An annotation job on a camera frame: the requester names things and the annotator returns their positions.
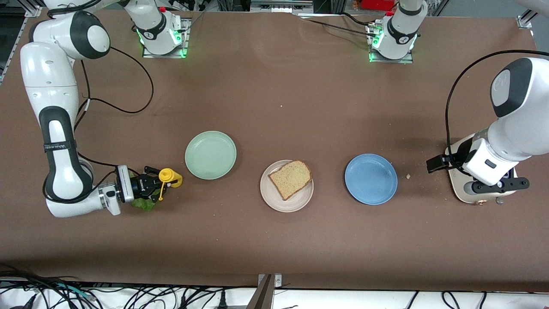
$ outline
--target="brown table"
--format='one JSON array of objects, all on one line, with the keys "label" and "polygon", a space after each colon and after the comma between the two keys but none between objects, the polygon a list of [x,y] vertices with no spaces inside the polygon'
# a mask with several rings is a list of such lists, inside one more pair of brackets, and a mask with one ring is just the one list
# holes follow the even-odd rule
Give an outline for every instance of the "brown table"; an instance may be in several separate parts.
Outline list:
[{"label": "brown table", "polygon": [[[140,55],[125,12],[97,15],[113,46]],[[518,166],[531,188],[504,206],[458,202],[447,174],[429,175],[424,163],[444,149],[445,101],[459,72],[490,52],[534,49],[530,31],[513,19],[427,18],[421,32],[413,64],[369,63],[359,35],[290,14],[204,14],[187,59],[141,59],[155,82],[146,111],[94,102],[79,127],[79,150],[93,159],[185,178],[151,213],[124,205],[117,217],[48,212],[47,161],[17,52],[0,87],[0,261],[101,282],[253,285],[276,272],[302,288],[547,291],[549,157]],[[517,57],[489,59],[463,79],[452,136],[495,119],[490,83]],[[126,109],[146,101],[149,82],[130,59],[111,51],[86,64],[92,96]],[[75,71],[84,93],[78,63]],[[232,171],[213,181],[192,176],[183,159],[206,130],[227,133],[238,149]],[[384,156],[399,175],[382,206],[345,188],[345,167],[360,153]],[[315,180],[295,213],[270,209],[259,192],[264,169],[280,159],[305,160]],[[96,166],[98,176],[107,171]]]}]

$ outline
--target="yellow bottle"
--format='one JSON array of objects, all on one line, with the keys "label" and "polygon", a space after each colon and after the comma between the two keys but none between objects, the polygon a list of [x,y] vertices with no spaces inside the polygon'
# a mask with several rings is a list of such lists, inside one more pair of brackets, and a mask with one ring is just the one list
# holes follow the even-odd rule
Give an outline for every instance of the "yellow bottle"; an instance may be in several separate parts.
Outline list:
[{"label": "yellow bottle", "polygon": [[160,173],[158,174],[158,179],[162,181],[162,187],[160,188],[160,196],[158,197],[159,201],[163,200],[162,191],[166,183],[170,183],[174,180],[177,180],[176,183],[170,185],[171,187],[179,187],[183,184],[183,176],[177,174],[171,168],[165,168],[161,170]]}]

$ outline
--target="bread slice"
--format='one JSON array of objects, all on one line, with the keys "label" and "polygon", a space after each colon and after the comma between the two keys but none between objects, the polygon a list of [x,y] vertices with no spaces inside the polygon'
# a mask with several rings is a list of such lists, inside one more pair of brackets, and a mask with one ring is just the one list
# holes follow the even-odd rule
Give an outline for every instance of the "bread slice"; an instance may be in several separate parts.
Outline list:
[{"label": "bread slice", "polygon": [[303,161],[292,161],[269,175],[283,200],[289,199],[312,180],[311,170]]}]

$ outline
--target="bread crust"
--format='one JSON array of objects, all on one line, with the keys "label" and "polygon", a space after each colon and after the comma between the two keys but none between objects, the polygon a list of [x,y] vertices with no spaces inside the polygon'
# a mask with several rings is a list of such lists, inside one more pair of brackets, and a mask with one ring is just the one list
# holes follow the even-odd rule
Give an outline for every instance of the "bread crust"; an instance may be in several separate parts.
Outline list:
[{"label": "bread crust", "polygon": [[[296,192],[292,193],[290,196],[288,196],[287,198],[284,198],[284,196],[282,195],[282,192],[280,191],[280,189],[278,188],[278,186],[276,185],[275,181],[272,179],[271,175],[278,172],[279,170],[281,170],[282,168],[284,168],[285,166],[287,166],[288,164],[290,163],[293,163],[293,162],[301,162],[303,163],[303,165],[305,165],[305,167],[309,170],[309,180],[305,183],[304,186],[302,186],[301,188],[299,188]],[[278,170],[272,172],[271,174],[268,175],[269,176],[269,179],[271,179],[271,181],[273,182],[274,186],[276,187],[278,193],[280,194],[280,196],[282,196],[282,200],[283,201],[288,201],[290,199],[290,197],[294,196],[294,194],[296,194],[297,192],[303,190],[303,188],[305,188],[311,181],[312,181],[312,172],[311,172],[311,169],[309,168],[309,166],[307,165],[307,163],[301,161],[301,160],[294,160],[294,161],[290,161],[286,164],[284,164],[283,166],[281,166]]]}]

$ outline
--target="red object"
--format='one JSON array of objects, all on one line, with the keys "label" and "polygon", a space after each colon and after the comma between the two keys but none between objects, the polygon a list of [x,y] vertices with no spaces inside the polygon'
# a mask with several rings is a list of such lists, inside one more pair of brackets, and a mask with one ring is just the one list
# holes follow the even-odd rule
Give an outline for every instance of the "red object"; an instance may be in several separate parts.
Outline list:
[{"label": "red object", "polygon": [[389,11],[395,5],[395,0],[362,0],[360,7],[368,10]]}]

